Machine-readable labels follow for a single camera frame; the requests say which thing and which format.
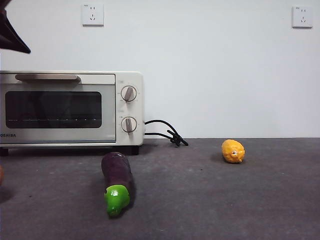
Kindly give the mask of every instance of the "toy fruit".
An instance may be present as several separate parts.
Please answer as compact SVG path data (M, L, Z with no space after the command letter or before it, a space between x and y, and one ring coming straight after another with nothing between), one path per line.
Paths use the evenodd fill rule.
M229 163L241 163L245 157L245 148L238 141L231 139L225 140L221 148L224 159Z
M4 169L0 165L0 186L1 186L3 180L4 180Z
M104 200L110 217L118 216L130 203L134 180L129 161L120 152L110 152L101 161L105 180Z

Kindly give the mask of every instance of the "control dial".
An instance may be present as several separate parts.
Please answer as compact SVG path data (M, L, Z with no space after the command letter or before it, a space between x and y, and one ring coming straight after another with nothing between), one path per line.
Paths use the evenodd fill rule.
M125 117L121 122L122 129L127 132L131 133L137 128L137 121L133 117Z
M125 86L121 90L121 97L126 102L131 102L136 98L136 96L137 96L137 91L133 86Z

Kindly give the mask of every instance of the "power cord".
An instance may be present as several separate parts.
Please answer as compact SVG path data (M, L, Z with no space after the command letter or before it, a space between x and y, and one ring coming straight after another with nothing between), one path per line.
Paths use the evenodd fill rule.
M172 136L168 136L162 133L158 133L158 132L146 132L145 135L158 135L158 136L162 136L165 137L167 139L170 139L170 142L177 145L178 147L180 146L180 143L182 142L185 146L189 146L189 144L178 134L178 132L174 129L173 126L171 126L169 123L167 123L166 121L163 120L151 120L151 121L146 121L144 124L151 124L151 123L163 123L166 124L167 126L169 126L172 131L167 130L167 132L169 134L171 134Z

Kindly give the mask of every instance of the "oven door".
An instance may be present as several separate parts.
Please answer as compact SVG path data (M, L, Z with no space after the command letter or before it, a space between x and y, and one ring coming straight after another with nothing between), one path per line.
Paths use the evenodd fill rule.
M1 144L116 142L113 74L17 75L1 76Z

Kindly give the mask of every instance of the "white toaster oven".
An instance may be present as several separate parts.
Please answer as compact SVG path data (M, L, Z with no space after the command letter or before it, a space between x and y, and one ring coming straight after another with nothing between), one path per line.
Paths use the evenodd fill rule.
M0 72L0 148L140 146L138 72Z

